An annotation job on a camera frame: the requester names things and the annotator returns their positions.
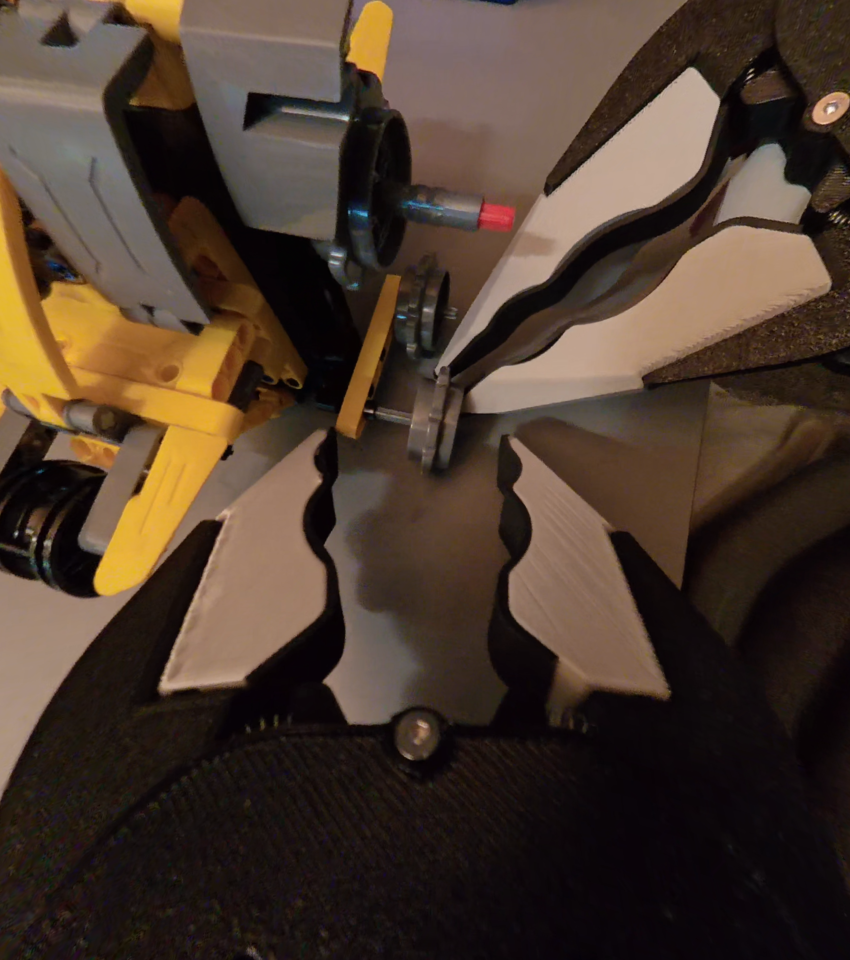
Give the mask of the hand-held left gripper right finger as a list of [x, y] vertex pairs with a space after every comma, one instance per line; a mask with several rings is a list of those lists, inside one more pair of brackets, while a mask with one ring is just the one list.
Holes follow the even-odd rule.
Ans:
[[513, 436], [500, 441], [497, 480], [507, 560], [488, 653], [508, 693], [551, 726], [569, 726], [595, 693], [668, 701], [611, 525]]

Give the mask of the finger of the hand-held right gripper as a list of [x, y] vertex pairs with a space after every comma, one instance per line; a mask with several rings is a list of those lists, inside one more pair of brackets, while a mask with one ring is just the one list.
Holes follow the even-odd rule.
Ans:
[[802, 232], [729, 221], [686, 251], [643, 298], [607, 294], [524, 320], [460, 379], [464, 411], [503, 414], [638, 391], [643, 378], [827, 294]]
[[439, 367], [480, 379], [509, 338], [568, 296], [599, 260], [686, 220], [716, 185], [727, 109], [690, 67], [654, 96], [559, 186], [538, 197], [492, 270]]

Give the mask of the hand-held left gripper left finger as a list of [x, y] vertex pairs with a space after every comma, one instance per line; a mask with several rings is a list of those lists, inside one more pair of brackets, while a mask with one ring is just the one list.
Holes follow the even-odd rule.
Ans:
[[159, 680], [161, 695], [283, 691], [332, 672], [346, 638], [326, 548], [337, 477], [336, 435], [317, 430], [219, 515]]

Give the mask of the grey toy gear wheel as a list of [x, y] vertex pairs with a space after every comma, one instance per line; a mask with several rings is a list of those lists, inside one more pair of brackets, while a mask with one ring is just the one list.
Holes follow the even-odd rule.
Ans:
[[407, 357], [419, 360], [434, 355], [443, 325], [457, 318], [450, 305], [451, 278], [435, 252], [425, 253], [399, 278], [393, 316], [394, 338]]
[[422, 474], [445, 471], [452, 458], [465, 393], [452, 384], [447, 366], [418, 387], [410, 414], [407, 455]]

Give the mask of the yellow toy brick vehicle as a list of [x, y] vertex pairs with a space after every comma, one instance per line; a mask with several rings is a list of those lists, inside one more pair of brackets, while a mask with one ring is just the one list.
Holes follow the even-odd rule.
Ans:
[[158, 565], [235, 441], [374, 414], [416, 184], [385, 2], [0, 2], [0, 571], [74, 597]]

